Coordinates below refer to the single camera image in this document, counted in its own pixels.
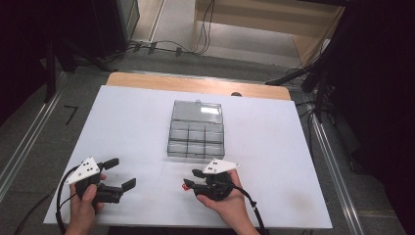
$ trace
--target metal bar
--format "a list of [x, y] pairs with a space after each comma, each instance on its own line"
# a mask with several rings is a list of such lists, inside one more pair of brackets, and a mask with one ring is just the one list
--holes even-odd
[[336, 157], [331, 148], [329, 139], [327, 138], [324, 126], [322, 123], [319, 123], [318, 120], [314, 117], [312, 118], [312, 121], [318, 142], [320, 143], [320, 147], [323, 152], [324, 159], [333, 179], [333, 184], [338, 194], [339, 201], [342, 205], [343, 213], [345, 214], [346, 222], [348, 228], [350, 229], [350, 234], [364, 235], [363, 227], [360, 223], [351, 196], [348, 193], [346, 183], [340, 172], [339, 165], [336, 161]]
[[31, 147], [36, 141], [37, 136], [40, 134], [49, 116], [52, 114], [53, 110], [55, 109], [56, 104], [61, 98], [61, 93], [62, 93], [63, 87], [67, 83], [67, 80], [68, 79], [67, 79], [66, 74], [62, 72], [60, 77], [58, 78], [58, 83], [60, 84], [58, 91], [51, 98], [48, 104], [44, 104], [42, 106], [35, 120], [33, 121], [27, 133], [25, 134], [23, 140], [21, 141], [15, 153], [12, 155], [6, 167], [4, 168], [3, 172], [1, 173], [0, 175], [0, 202], [3, 200], [4, 196], [6, 195], [10, 186], [12, 185], [12, 182], [15, 179], [16, 175], [19, 173], [19, 170], [21, 169], [24, 163], [24, 160], [26, 159], [28, 153], [30, 152]]

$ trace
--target floor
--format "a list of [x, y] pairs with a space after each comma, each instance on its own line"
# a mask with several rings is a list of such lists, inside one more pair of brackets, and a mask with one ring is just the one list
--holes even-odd
[[[177, 0], [176, 2], [175, 0], [174, 2], [185, 4], [186, 1]], [[172, 7], [169, 4], [171, 1], [165, 0], [163, 10]], [[191, 46], [190, 40], [180, 39], [180, 33], [170, 33], [168, 28], [162, 27], [162, 22], [168, 20], [171, 19], [164, 19], [163, 15], [160, 15], [158, 19], [160, 27], [154, 31], [153, 35], [148, 31], [149, 37], [153, 36], [154, 40], [174, 40]], [[300, 60], [287, 35], [279, 37], [269, 32], [261, 32], [257, 33], [255, 38], [249, 38], [250, 34], [243, 28], [229, 29], [223, 25], [213, 25], [211, 46], [204, 56], [175, 57], [174, 53], [161, 51], [148, 55], [147, 50], [143, 49], [137, 53], [129, 52], [121, 55], [110, 62], [109, 66], [120, 71], [151, 71], [264, 82], [280, 78], [289, 69], [299, 65]], [[236, 35], [245, 35], [244, 40], [238, 41]], [[279, 46], [275, 45], [267, 46], [267, 43], [275, 40], [282, 43], [281, 48], [277, 49]], [[160, 46], [162, 45], [175, 48], [168, 43], [160, 43]], [[268, 52], [267, 48], [273, 48], [272, 53]], [[43, 104], [46, 89], [42, 87], [0, 126], [0, 169], [2, 170], [0, 189], [1, 192], [5, 192], [0, 194], [0, 234], [12, 234], [29, 210], [58, 185], [98, 89], [106, 83], [108, 76], [108, 72], [89, 66], [78, 68], [76, 73], [60, 73], [59, 84], [62, 88], [51, 103]], [[313, 99], [312, 94], [303, 94], [300, 91], [303, 79], [304, 77], [299, 77], [285, 84], [290, 90], [292, 99], [298, 104]], [[72, 109], [68, 106], [78, 107], [69, 123]], [[312, 105], [299, 105], [299, 115], [309, 109], [312, 109]], [[355, 231], [349, 226], [349, 221], [344, 214], [345, 205], [340, 200], [336, 180], [329, 169], [324, 149], [321, 148], [321, 140], [316, 131], [317, 124], [313, 122], [309, 125], [308, 115], [304, 115], [300, 118], [304, 136], [309, 140], [308, 133], [311, 131], [315, 168], [334, 226], [333, 229], [314, 230], [313, 234], [405, 234], [388, 202], [383, 185], [371, 175], [356, 174], [350, 170], [347, 152], [336, 127], [328, 117], [323, 116], [323, 118], [322, 126], [362, 230]], [[34, 122], [38, 124], [35, 125], [38, 126], [38, 132], [33, 131], [34, 126], [32, 131], [29, 131]], [[10, 185], [4, 184], [6, 171], [13, 178]], [[50, 202], [51, 198], [33, 212], [22, 234], [58, 233], [56, 225], [43, 224]], [[96, 226], [93, 234], [107, 233], [108, 227]], [[310, 231], [277, 229], [272, 230], [271, 234], [300, 235], [310, 234]]]

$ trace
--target human hand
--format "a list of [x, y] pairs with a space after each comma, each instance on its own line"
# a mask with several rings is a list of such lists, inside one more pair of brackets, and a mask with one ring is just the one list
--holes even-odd
[[[236, 169], [229, 170], [228, 173], [232, 182], [242, 188]], [[233, 189], [227, 198], [218, 202], [201, 194], [197, 196], [197, 199], [205, 207], [217, 212], [222, 220], [239, 235], [259, 234], [248, 217], [245, 196], [239, 190]]]
[[[100, 175], [101, 180], [107, 178], [105, 174]], [[76, 194], [75, 185], [69, 186], [70, 194]], [[95, 223], [95, 210], [92, 207], [92, 201], [97, 195], [97, 186], [91, 184], [83, 193], [82, 199], [77, 195], [70, 198], [70, 222], [66, 235], [88, 235], [92, 232]], [[101, 211], [104, 204], [97, 204], [97, 212]]]

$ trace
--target clear plastic box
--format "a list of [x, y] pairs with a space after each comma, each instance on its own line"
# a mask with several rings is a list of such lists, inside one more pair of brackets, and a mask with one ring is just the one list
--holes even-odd
[[175, 101], [167, 155], [192, 159], [223, 159], [224, 128], [219, 104]]

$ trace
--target white table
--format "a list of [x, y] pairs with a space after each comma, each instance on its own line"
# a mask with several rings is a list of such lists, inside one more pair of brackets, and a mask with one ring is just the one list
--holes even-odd
[[[85, 123], [66, 171], [92, 156], [119, 158], [106, 185], [136, 177], [137, 186], [119, 204], [107, 204], [97, 223], [128, 226], [226, 227], [220, 217], [181, 187], [198, 181], [193, 168], [205, 164], [167, 156], [174, 100], [218, 103], [225, 127], [224, 160], [239, 163], [244, 188], [257, 201], [267, 228], [331, 228], [317, 176], [292, 101], [103, 86]], [[65, 187], [63, 198], [69, 196]], [[45, 223], [56, 223], [53, 199]], [[247, 200], [249, 216], [256, 217]], [[69, 204], [62, 209], [69, 222]]]

